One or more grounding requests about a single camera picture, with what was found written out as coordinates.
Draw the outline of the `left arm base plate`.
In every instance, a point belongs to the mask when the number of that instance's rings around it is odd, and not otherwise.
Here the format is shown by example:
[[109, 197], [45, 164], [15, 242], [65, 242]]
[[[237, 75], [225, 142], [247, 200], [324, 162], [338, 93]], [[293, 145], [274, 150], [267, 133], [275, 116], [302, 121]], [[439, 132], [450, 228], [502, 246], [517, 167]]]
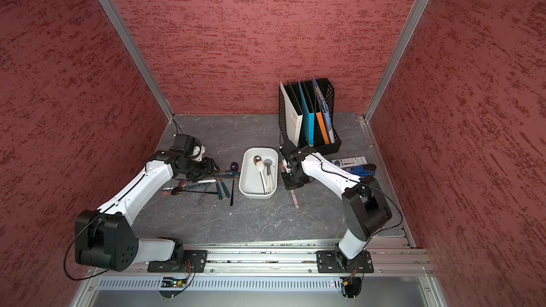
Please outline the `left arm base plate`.
[[206, 250], [184, 250], [176, 259], [165, 262], [150, 262], [147, 271], [150, 273], [186, 273], [200, 274], [207, 263]]

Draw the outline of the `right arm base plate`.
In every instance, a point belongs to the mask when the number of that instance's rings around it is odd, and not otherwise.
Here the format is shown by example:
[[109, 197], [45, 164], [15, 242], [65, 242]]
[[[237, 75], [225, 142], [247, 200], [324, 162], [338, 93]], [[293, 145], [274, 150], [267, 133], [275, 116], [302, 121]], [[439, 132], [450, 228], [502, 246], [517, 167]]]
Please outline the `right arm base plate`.
[[360, 252], [352, 260], [348, 260], [341, 251], [318, 251], [317, 267], [319, 273], [374, 273], [371, 254], [368, 251]]

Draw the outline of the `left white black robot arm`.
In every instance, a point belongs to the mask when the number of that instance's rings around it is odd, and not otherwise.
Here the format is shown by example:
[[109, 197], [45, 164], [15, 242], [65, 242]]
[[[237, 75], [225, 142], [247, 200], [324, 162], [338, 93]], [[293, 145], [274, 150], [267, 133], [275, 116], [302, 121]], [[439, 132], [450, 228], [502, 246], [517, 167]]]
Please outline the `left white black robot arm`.
[[167, 270], [189, 269], [181, 240], [170, 237], [139, 239], [132, 230], [136, 217], [171, 179], [179, 174], [199, 181], [219, 167], [213, 159], [200, 161], [181, 152], [158, 151], [118, 194], [96, 210], [84, 210], [75, 220], [75, 261], [84, 266], [124, 271], [133, 264], [149, 263]]

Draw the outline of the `white rectangular storage box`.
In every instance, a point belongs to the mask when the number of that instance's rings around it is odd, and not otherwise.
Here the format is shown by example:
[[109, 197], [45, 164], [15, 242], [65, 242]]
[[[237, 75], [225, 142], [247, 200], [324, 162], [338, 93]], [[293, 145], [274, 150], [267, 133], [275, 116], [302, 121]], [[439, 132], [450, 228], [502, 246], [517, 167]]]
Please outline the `white rectangular storage box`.
[[239, 189], [247, 198], [266, 200], [278, 187], [277, 151], [270, 147], [253, 147], [243, 155]]

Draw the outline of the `steel spoon white handle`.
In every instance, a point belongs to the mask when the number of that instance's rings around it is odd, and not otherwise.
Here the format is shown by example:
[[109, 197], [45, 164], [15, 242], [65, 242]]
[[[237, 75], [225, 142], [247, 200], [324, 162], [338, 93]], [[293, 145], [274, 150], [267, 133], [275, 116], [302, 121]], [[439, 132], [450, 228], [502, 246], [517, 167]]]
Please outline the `steel spoon white handle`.
[[270, 159], [265, 159], [264, 166], [266, 170], [267, 194], [270, 194], [273, 189], [272, 161]]

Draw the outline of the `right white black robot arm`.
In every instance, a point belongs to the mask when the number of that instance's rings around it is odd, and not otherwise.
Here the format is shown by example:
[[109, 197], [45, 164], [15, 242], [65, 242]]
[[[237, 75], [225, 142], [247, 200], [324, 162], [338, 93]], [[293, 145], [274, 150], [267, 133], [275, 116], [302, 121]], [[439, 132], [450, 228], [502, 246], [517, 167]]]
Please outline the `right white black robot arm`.
[[348, 230], [336, 251], [338, 258], [346, 262], [354, 260], [392, 218], [387, 197], [377, 180], [349, 173], [308, 146], [300, 150], [287, 142], [280, 146], [280, 152], [288, 173], [298, 183], [312, 177], [341, 199]]

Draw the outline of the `pink handled rainbow spoon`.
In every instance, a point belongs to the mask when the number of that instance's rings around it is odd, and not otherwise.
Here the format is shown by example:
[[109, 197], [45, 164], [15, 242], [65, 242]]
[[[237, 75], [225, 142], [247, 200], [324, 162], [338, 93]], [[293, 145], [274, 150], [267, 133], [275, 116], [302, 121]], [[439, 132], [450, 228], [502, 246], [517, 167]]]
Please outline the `pink handled rainbow spoon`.
[[295, 193], [294, 189], [291, 189], [291, 190], [290, 190], [290, 193], [291, 193], [291, 197], [292, 197], [292, 199], [293, 199], [293, 201], [294, 201], [294, 206], [295, 206], [295, 208], [296, 208], [296, 209], [299, 209], [299, 202], [298, 202], [298, 200], [297, 200], [297, 196], [296, 196], [296, 193]]

